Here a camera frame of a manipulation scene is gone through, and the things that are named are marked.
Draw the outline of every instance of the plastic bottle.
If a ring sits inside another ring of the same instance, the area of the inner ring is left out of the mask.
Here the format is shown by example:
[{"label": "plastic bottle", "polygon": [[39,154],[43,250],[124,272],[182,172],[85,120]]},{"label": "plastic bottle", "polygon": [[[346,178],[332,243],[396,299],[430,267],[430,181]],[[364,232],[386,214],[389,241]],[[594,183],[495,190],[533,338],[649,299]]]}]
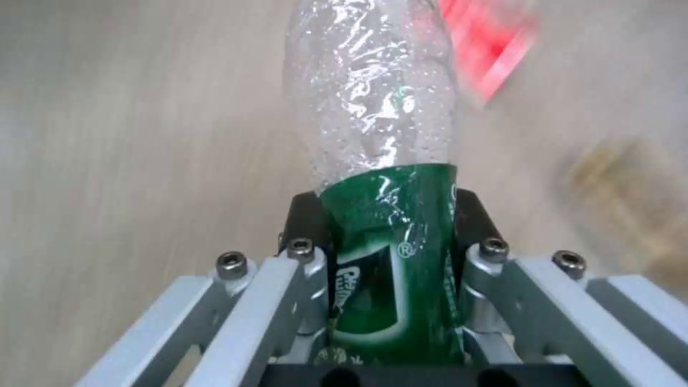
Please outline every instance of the plastic bottle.
[{"label": "plastic bottle", "polygon": [[338,252],[322,358],[456,361],[451,58],[431,1],[302,0],[294,12],[285,87]]}]

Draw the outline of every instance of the tiled floor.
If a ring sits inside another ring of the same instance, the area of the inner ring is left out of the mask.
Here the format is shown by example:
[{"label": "tiled floor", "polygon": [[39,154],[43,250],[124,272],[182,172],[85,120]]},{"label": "tiled floor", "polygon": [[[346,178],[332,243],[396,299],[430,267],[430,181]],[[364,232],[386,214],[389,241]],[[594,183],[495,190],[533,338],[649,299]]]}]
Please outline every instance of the tiled floor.
[{"label": "tiled floor", "polygon": [[[281,98],[293,1],[0,1],[0,385],[68,386],[176,276],[274,252],[310,168]],[[688,145],[688,3],[540,1],[455,159],[522,254],[576,249],[599,139]]]}]

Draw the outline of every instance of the red object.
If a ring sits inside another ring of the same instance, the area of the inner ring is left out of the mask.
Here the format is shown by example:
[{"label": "red object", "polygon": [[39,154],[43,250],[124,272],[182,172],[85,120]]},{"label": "red object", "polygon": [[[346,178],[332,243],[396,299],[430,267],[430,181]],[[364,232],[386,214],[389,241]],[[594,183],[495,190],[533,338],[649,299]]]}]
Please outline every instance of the red object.
[{"label": "red object", "polygon": [[440,7],[458,75],[487,102],[533,45],[534,18],[513,0],[440,0]]}]

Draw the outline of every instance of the green bottle label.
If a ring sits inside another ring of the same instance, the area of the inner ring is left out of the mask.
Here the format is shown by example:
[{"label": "green bottle label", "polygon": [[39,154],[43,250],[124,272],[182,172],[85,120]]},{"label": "green bottle label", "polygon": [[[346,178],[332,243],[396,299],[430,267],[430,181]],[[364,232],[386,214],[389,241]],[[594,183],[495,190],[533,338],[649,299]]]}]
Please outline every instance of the green bottle label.
[{"label": "green bottle label", "polygon": [[391,167],[323,192],[337,250],[333,358],[374,364],[459,360],[447,262],[455,175],[446,164]]}]

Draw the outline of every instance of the hex bolt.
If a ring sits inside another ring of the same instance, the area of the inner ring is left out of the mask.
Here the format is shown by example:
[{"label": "hex bolt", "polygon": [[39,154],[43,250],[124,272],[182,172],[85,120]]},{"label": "hex bolt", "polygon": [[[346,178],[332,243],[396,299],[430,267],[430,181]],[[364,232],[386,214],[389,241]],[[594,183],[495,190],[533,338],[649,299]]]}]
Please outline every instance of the hex bolt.
[{"label": "hex bolt", "polygon": [[557,265],[572,280],[580,280],[585,274],[588,264],[585,259],[573,251],[559,250],[552,256],[552,262]]},{"label": "hex bolt", "polygon": [[505,263],[509,255],[509,243],[499,238],[487,238],[480,242],[480,257],[490,263]]},{"label": "hex bolt", "polygon": [[238,280],[248,272],[246,256],[240,251],[229,251],[217,257],[217,275],[223,280]]},{"label": "hex bolt", "polygon": [[295,238],[287,243],[287,256],[304,264],[313,261],[314,253],[313,241],[308,238]]}]

